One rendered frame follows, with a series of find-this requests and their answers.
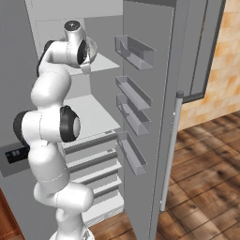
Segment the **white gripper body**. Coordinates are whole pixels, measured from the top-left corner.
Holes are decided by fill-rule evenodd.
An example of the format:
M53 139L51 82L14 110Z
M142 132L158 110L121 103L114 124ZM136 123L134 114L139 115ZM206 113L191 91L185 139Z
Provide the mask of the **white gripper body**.
M80 65L80 69L82 70L82 73L84 75L87 75L91 72L91 63L90 62L84 62Z

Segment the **white fridge shelf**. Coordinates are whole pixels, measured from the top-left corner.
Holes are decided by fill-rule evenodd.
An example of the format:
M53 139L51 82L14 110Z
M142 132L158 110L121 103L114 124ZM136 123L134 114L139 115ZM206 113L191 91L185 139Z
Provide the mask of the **white fridge shelf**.
M68 71L68 73L73 75L81 75L83 72L80 68L74 68L67 65L64 65L64 68ZM98 53L94 62L91 64L91 71L101 71L110 68L118 68L118 65L113 61L105 57L104 55Z
M120 128L119 124L92 95L67 99L65 104L80 118L81 131L78 139Z

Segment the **grey fridge door bin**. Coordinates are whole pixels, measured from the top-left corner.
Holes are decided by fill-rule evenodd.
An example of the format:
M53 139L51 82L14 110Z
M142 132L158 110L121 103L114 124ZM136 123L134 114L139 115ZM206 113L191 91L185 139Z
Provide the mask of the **grey fridge door bin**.
M152 99L129 76L117 77L116 84L138 110L151 108Z
M115 51L138 70L153 69L157 51L129 35L114 38Z
M116 96L116 106L137 136L149 133L151 120L124 94Z
M147 162L127 131L117 134L118 144L135 175L145 174Z

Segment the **white fridge drawer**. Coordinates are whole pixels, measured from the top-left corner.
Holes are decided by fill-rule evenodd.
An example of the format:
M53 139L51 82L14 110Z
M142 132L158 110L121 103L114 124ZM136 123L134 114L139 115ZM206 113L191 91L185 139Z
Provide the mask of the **white fridge drawer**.
M112 165L110 167L106 167L99 171L87 174L86 176L79 177L79 178L75 179L74 182L87 185L89 183L92 183L99 179L102 179L110 174L116 173L121 168L122 168L121 163L119 161L116 161L116 163L114 165Z
M119 177L116 177L114 181L111 183L108 183L106 185L103 185L101 187L97 187L93 189L94 192L94 198L101 197L102 195L105 195L111 191L114 191L119 188L119 186L122 184L122 181Z
M85 141L85 142L75 142L73 145L64 146L64 152L66 154L71 154L77 151L81 151L83 149L87 149L102 143L107 143L117 139L117 134L113 131L107 131L102 136L97 137L93 140Z
M104 161L117 158L117 152L114 149L109 149L90 157L84 157L78 160L74 160L67 164L70 173L75 173L77 171L92 167Z

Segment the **grey fridge door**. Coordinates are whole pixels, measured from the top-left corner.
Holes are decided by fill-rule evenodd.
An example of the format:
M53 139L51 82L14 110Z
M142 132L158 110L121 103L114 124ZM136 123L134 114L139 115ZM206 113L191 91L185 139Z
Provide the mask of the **grey fridge door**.
M157 51L152 69L138 70L128 62L123 66L124 74L152 99L145 112L150 119L147 134L138 136L125 125L146 162L140 175L125 164L125 210L137 240L156 239L189 1L124 3L124 33Z

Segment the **grey dark-framed cabinet door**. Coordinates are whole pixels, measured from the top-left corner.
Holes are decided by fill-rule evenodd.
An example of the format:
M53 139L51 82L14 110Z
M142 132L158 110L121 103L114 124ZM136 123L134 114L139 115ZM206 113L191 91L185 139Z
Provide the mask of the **grey dark-framed cabinet door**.
M190 0L178 89L183 103L204 98L226 0Z

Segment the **brown wooden cabinet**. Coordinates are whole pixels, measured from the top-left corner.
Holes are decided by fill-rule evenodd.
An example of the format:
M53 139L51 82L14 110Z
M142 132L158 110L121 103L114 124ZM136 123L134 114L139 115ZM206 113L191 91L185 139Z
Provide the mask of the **brown wooden cabinet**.
M0 188L0 240L25 240L7 199Z

